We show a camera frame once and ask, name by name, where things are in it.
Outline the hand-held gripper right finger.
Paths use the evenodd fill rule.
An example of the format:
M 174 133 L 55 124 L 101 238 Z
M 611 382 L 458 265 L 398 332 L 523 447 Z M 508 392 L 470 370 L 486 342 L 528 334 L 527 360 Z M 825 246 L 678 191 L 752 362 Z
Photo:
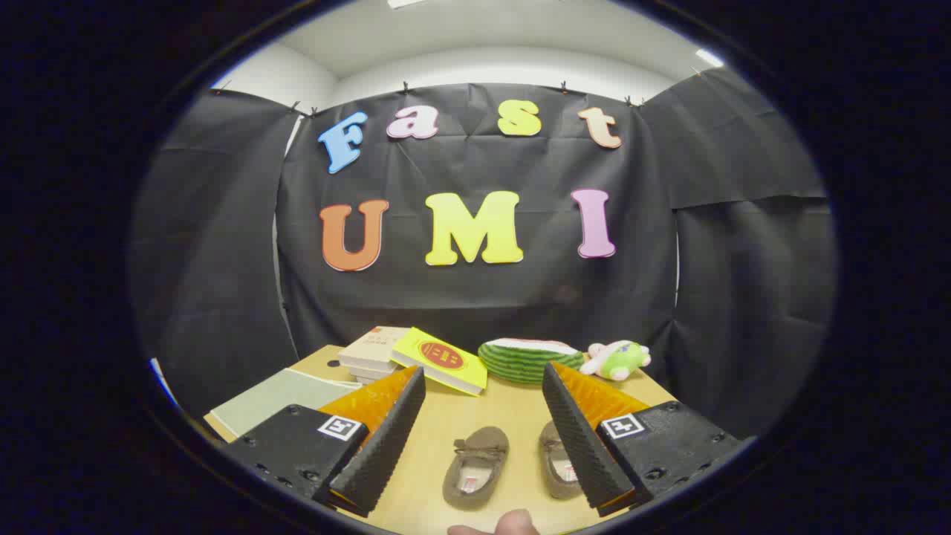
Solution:
M 680 490 L 747 447 L 686 404 L 648 406 L 561 363 L 547 364 L 542 393 L 585 498 L 601 516 Z

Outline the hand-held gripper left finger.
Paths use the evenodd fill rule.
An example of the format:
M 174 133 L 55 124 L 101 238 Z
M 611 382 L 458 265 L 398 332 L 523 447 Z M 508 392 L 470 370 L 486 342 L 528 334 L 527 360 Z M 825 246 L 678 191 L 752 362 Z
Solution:
M 224 447 L 225 455 L 296 500 L 367 517 L 400 460 L 426 396 L 410 366 L 326 404 L 288 404 Z

